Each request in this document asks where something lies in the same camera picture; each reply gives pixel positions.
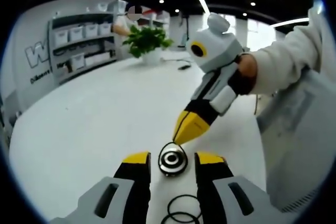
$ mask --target white table surface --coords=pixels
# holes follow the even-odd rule
[[[188,54],[165,52],[163,56],[175,59]],[[177,117],[203,76],[196,64],[178,71],[184,64],[169,61],[148,67],[137,59],[114,63],[64,84],[18,119],[9,161],[26,196],[44,218],[65,217],[74,211],[84,192],[103,177],[112,177],[126,156],[141,151],[152,153],[147,223],[160,223],[173,197],[196,195],[196,151],[224,156],[235,175],[244,175],[265,190],[253,95],[238,97],[207,133],[184,145],[190,165],[183,175],[167,179],[159,172],[159,151],[171,141]],[[177,200],[172,211],[178,209],[199,212],[198,203],[190,198]]]

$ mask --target white sleeve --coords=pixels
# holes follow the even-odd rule
[[[308,17],[308,26],[296,26],[283,41],[249,52],[258,65],[257,80],[251,93],[270,94],[285,89],[300,78],[305,66],[316,68],[322,51],[320,17],[315,9],[309,10]]]
[[[114,24],[117,26],[120,26],[125,29],[127,28],[125,17],[124,16],[117,16],[116,20],[114,21]]]

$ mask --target metal bearing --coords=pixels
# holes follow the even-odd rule
[[[163,148],[161,150],[159,156],[159,169],[165,176],[176,176],[181,174],[185,171],[187,166],[188,159],[181,148],[172,147],[167,149]]]

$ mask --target black rubber o-ring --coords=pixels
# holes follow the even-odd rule
[[[168,206],[167,206],[168,216],[169,216],[172,220],[174,220],[174,221],[176,221],[176,222],[179,222],[179,223],[193,223],[193,222],[195,222],[195,219],[194,219],[194,218],[197,219],[197,222],[196,222],[196,223],[199,223],[198,219],[202,216],[202,212],[200,212],[199,215],[198,215],[197,217],[196,217],[196,216],[193,216],[193,215],[191,215],[191,214],[189,214],[189,213],[186,213],[186,212],[180,212],[181,215],[184,214],[184,215],[188,215],[188,216],[193,216],[193,217],[192,217],[193,220],[189,220],[189,221],[177,220],[177,219],[174,217],[174,214],[172,214],[172,213],[170,212],[170,207],[171,207],[172,203],[173,203],[174,201],[176,201],[177,199],[182,198],[182,197],[191,197],[191,198],[196,199],[197,202],[198,202],[197,197],[194,196],[194,195],[189,195],[189,194],[178,195],[178,196],[176,196],[175,198],[172,198],[171,201],[169,201],[169,203],[168,203]]]
[[[200,224],[200,221],[199,221],[195,216],[193,216],[193,215],[191,215],[191,214],[188,214],[187,212],[173,212],[173,213],[167,215],[166,217],[164,217],[163,220],[161,221],[161,224],[165,224],[165,222],[166,222],[169,218],[175,220],[175,218],[174,218],[175,215],[187,215],[187,216],[189,216],[190,218],[193,219],[192,221],[188,221],[188,222],[181,222],[181,221],[178,221],[178,222],[180,222],[180,223],[192,223],[192,222],[194,222],[195,224]]]

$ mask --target person's wrist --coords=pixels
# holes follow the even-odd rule
[[[256,78],[258,72],[257,61],[251,54],[242,54],[238,61],[238,70],[244,77]]]

